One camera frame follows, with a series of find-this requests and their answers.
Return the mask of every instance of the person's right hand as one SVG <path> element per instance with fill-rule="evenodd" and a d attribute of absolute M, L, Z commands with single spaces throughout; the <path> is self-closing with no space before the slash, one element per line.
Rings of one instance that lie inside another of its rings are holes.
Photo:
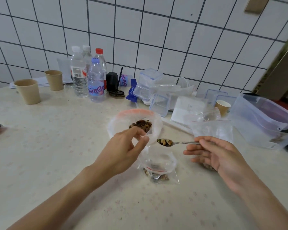
<path fill-rule="evenodd" d="M 198 155 L 191 161 L 211 165 L 233 192 L 238 194 L 240 189 L 259 180 L 232 143 L 212 136 L 199 136 L 194 141 L 200 145 L 187 145 L 183 154 Z"/>

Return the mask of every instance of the beige object on wall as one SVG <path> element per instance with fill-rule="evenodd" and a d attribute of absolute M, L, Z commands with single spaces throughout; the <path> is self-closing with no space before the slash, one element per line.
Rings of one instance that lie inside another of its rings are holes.
<path fill-rule="evenodd" d="M 15 81 L 14 85 L 26 104 L 33 105 L 40 103 L 40 92 L 37 81 L 33 79 L 23 79 Z"/>
<path fill-rule="evenodd" d="M 231 104 L 223 100 L 217 100 L 214 107 L 217 107 L 220 111 L 221 116 L 224 117 L 225 115 L 227 115 L 228 109 L 231 108 Z"/>
<path fill-rule="evenodd" d="M 245 12 L 260 14 L 266 7 L 269 0 L 249 0 L 246 5 Z"/>
<path fill-rule="evenodd" d="M 47 70 L 45 71 L 45 75 L 47 81 L 50 86 L 50 90 L 59 91 L 62 90 L 63 87 L 63 77 L 62 72 L 58 70 Z"/>

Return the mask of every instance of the water bottle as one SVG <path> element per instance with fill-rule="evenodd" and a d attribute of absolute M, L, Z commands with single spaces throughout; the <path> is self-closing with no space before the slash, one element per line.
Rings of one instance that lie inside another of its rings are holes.
<path fill-rule="evenodd" d="M 92 64 L 88 70 L 88 94 L 93 102 L 102 102 L 104 93 L 104 72 L 98 58 L 92 58 Z"/>
<path fill-rule="evenodd" d="M 78 97 L 88 96 L 88 79 L 85 61 L 78 46 L 72 46 L 73 56 L 70 61 L 74 90 Z"/>
<path fill-rule="evenodd" d="M 91 47 L 88 45 L 83 45 L 82 47 L 83 51 L 81 53 L 81 55 L 83 56 L 83 59 L 86 63 L 86 67 L 87 67 L 87 71 L 90 69 L 91 66 L 91 60 L 93 58 L 92 54 L 91 54 Z"/>
<path fill-rule="evenodd" d="M 105 93 L 107 93 L 107 64 L 104 58 L 104 51 L 101 48 L 96 48 L 96 58 L 100 61 L 100 66 L 104 72 L 104 85 L 105 85 Z"/>

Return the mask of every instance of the paper cup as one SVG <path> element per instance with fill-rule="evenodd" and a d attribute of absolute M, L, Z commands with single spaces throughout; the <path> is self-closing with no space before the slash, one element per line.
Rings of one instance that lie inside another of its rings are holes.
<path fill-rule="evenodd" d="M 50 86 L 50 90 L 59 91 L 62 90 L 63 87 L 63 77 L 62 72 L 58 70 L 47 70 L 45 71 L 45 75 L 47 81 Z"/>
<path fill-rule="evenodd" d="M 217 100 L 214 107 L 217 107 L 220 111 L 221 116 L 224 117 L 227 114 L 228 109 L 231 108 L 232 106 L 226 101 Z"/>
<path fill-rule="evenodd" d="M 26 104 L 33 105 L 40 103 L 40 92 L 37 81 L 33 79 L 23 79 L 15 81 L 14 85 Z"/>

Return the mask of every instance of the table surface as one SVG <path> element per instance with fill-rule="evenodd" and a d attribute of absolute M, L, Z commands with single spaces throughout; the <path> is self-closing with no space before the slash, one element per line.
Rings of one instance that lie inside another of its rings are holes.
<path fill-rule="evenodd" d="M 73 90 L 40 88 L 42 102 L 25 105 L 15 89 L 0 88 L 0 229 L 6 229 L 95 161 L 106 145 L 110 119 L 134 108 L 107 96 L 102 103 Z M 139 103 L 140 108 L 148 108 Z M 191 141 L 164 125 L 160 138 Z M 288 153 L 252 147 L 238 131 L 246 161 L 288 209 Z M 191 163 L 185 145 L 171 147 L 180 184 L 153 184 L 131 167 L 94 191 L 62 229 L 256 229 L 240 199 L 218 173 Z"/>

